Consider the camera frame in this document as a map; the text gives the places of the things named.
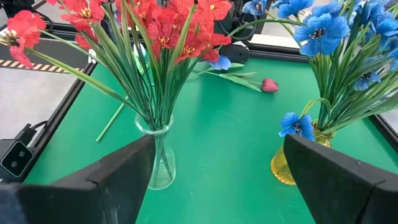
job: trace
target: glass vase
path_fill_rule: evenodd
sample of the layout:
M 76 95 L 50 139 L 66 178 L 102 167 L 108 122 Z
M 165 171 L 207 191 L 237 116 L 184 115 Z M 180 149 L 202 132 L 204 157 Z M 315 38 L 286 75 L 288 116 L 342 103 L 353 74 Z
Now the glass vase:
M 331 147 L 331 139 L 335 136 L 336 132 L 331 134 L 324 134 L 317 128 L 317 121 L 312 123 L 314 129 L 313 134 L 315 141 L 323 146 Z M 282 145 L 276 152 L 276 155 L 271 160 L 271 171 L 274 176 L 284 184 L 295 185 L 296 182 L 293 179 L 292 173 L 290 172 L 289 166 L 287 165 L 284 146 Z
M 170 117 L 169 124 L 162 129 L 151 130 L 147 128 L 143 119 L 136 116 L 136 126 L 144 134 L 153 134 L 155 137 L 155 160 L 152 175 L 150 177 L 148 189 L 163 190 L 170 186 L 175 179 L 175 156 L 173 149 L 168 145 L 167 133 L 173 125 L 173 115 Z

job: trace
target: pink tulip bud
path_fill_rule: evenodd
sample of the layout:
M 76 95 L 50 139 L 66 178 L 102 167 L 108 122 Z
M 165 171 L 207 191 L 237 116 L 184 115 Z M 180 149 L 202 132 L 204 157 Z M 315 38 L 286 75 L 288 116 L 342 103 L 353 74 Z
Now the pink tulip bud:
M 279 85 L 271 78 L 265 78 L 262 81 L 261 90 L 266 92 L 275 92 L 278 91 Z

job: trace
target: flower bouquet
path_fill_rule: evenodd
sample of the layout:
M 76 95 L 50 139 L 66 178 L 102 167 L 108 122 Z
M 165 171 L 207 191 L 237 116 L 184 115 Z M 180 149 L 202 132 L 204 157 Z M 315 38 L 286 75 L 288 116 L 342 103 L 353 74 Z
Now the flower bouquet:
M 397 5 L 385 9 L 386 3 L 332 1 L 315 6 L 294 33 L 283 24 L 308 57 L 319 89 L 320 97 L 302 114 L 314 102 L 322 104 L 311 128 L 307 116 L 287 114 L 280 136 L 299 134 L 330 147 L 340 128 L 398 107 L 398 11 Z M 302 9 L 312 4 L 313 0 L 280 0 L 274 7 L 279 17 L 301 21 Z
M 28 52 L 64 69 L 97 90 L 120 101 L 137 113 L 138 128 L 155 135 L 156 157 L 150 189 L 164 189 L 175 178 L 174 153 L 164 144 L 170 129 L 172 110 L 178 94 L 199 59 L 218 61 L 215 46 L 231 43 L 229 37 L 214 34 L 214 21 L 222 20 L 231 7 L 224 0 L 175 0 L 158 6 L 154 0 L 117 0 L 120 12 L 115 21 L 109 2 L 91 0 L 51 0 L 65 10 L 63 20 L 79 32 L 75 45 L 45 30 L 45 22 L 36 13 L 21 11 L 7 22 L 1 43 L 10 46 L 11 55 L 27 68 L 32 64 Z M 101 27 L 106 18 L 111 34 Z M 106 67 L 117 79 L 126 97 L 98 80 L 69 65 L 34 50 L 40 34 L 46 34 L 73 47 Z M 147 47 L 147 60 L 139 46 L 139 37 Z M 95 56 L 86 50 L 93 49 Z

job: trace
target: gray floor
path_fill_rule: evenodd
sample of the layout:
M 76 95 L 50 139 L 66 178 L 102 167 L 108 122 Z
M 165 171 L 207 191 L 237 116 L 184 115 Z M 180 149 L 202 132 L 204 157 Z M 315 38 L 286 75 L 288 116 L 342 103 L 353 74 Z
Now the gray floor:
M 324 4 L 327 0 L 316 0 Z M 48 4 L 38 9 L 55 22 L 61 10 Z M 0 26 L 6 23 L 6 15 L 0 10 Z M 290 37 L 279 24 L 269 23 L 262 34 Z M 34 72 L 28 70 L 0 69 L 0 139 L 13 138 L 26 123 L 38 123 L 49 118 L 58 106 L 75 78 L 68 74 Z M 384 114 L 385 118 L 398 130 L 398 110 Z

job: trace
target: vase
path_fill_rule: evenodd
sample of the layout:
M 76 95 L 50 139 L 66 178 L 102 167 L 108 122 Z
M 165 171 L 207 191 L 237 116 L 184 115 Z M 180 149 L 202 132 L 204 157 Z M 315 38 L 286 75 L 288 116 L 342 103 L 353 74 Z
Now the vase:
M 315 120 L 312 125 L 315 141 L 323 146 L 331 147 L 330 140 L 336 135 L 336 132 L 331 134 L 322 133 L 317 128 L 317 120 Z M 279 148 L 276 155 L 271 160 L 271 171 L 274 176 L 282 183 L 287 185 L 296 184 L 287 164 L 283 145 Z
M 174 151 L 167 142 L 167 134 L 173 125 L 173 115 L 169 124 L 161 129 L 151 130 L 144 120 L 137 115 L 136 126 L 144 134 L 152 134 L 155 138 L 155 160 L 148 189 L 163 190 L 170 186 L 175 179 L 175 156 Z

